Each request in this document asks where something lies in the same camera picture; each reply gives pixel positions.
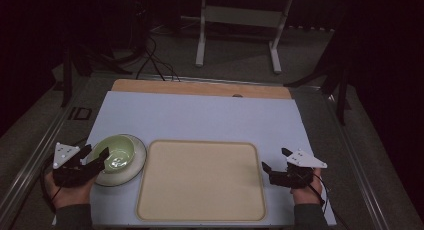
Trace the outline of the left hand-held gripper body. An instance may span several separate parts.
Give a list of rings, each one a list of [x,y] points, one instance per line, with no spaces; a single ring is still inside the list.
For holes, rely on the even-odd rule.
[[[65,188],[82,186],[98,175],[89,171],[88,164],[80,163],[79,152],[82,148],[56,144],[52,164],[53,180],[56,186]]]

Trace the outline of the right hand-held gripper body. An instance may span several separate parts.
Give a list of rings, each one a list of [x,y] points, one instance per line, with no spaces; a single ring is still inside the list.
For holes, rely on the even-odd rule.
[[[305,188],[313,181],[315,168],[325,169],[328,167],[325,162],[303,150],[294,151],[291,156],[286,157],[286,162],[285,172],[272,169],[272,172],[268,174],[271,185],[292,189]]]

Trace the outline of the green bowl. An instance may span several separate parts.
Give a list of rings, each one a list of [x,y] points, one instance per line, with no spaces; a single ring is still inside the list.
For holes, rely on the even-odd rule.
[[[88,162],[97,159],[104,149],[109,150],[109,156],[104,161],[104,172],[118,173],[130,165],[135,157],[133,142],[126,135],[114,135],[98,142],[89,154]]]

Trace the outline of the white plate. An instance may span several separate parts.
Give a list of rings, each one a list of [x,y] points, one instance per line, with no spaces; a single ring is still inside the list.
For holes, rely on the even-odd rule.
[[[135,147],[135,157],[133,158],[130,165],[121,172],[108,174],[105,173],[104,170],[101,171],[96,180],[98,185],[107,187],[122,185],[133,179],[144,166],[147,157],[147,150],[144,143],[133,135],[119,135],[126,135],[133,142]]]

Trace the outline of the person's right hand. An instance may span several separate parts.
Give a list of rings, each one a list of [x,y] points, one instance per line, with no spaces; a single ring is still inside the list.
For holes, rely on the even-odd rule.
[[[319,168],[315,168],[313,174],[313,181],[308,187],[291,190],[291,194],[296,205],[321,204],[321,194],[323,189],[320,182],[321,170]]]

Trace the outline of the person's left hand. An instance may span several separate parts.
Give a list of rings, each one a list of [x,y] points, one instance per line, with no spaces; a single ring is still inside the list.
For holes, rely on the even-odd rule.
[[[88,180],[84,185],[73,188],[58,187],[53,180],[53,173],[49,172],[45,177],[45,187],[49,200],[56,209],[76,204],[89,204],[90,192],[96,177]]]

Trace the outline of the beige tray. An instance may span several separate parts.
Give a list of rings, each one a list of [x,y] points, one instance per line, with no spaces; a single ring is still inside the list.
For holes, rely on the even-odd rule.
[[[262,220],[266,204],[257,149],[243,142],[153,142],[137,214],[157,222]]]

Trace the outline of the white table mat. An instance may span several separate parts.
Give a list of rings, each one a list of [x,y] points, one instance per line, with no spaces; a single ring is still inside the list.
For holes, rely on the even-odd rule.
[[[94,185],[94,225],[106,227],[281,227],[294,222],[289,189],[271,185],[262,170],[287,167],[281,149],[312,149],[293,100],[110,91],[88,137],[91,144],[119,134],[139,138],[148,150],[157,140],[250,143],[257,149],[266,216],[254,222],[157,222],[138,217],[142,170],[130,181],[112,187]]]

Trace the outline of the black stand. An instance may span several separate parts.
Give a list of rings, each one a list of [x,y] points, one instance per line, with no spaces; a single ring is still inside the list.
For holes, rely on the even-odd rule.
[[[349,34],[336,30],[327,44],[314,71],[297,81],[286,83],[285,87],[297,88],[314,79],[325,76],[320,90],[325,95],[331,95],[338,90],[336,103],[336,117],[341,125],[345,125],[344,109],[346,105],[349,71],[352,65],[350,54],[353,43]]]
[[[63,80],[62,80],[62,107],[65,107],[73,95],[72,76],[73,70],[76,70],[82,76],[90,76],[90,60],[103,65],[107,70],[124,75],[131,75],[131,72],[124,70],[120,64],[135,60],[139,56],[139,51],[135,51],[129,56],[111,59],[102,54],[96,53],[89,47],[81,44],[66,46],[63,53]]]

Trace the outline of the white metal table frame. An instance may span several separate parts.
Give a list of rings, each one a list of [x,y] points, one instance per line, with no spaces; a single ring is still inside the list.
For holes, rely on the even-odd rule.
[[[197,67],[202,67],[204,65],[207,22],[266,27],[274,28],[276,30],[276,35],[274,39],[269,42],[268,48],[273,71],[276,74],[280,74],[282,72],[282,67],[278,54],[278,45],[289,15],[292,2],[293,0],[285,0],[282,11],[277,12],[214,6],[208,5],[207,0],[201,0],[200,35],[197,46],[195,65]]]

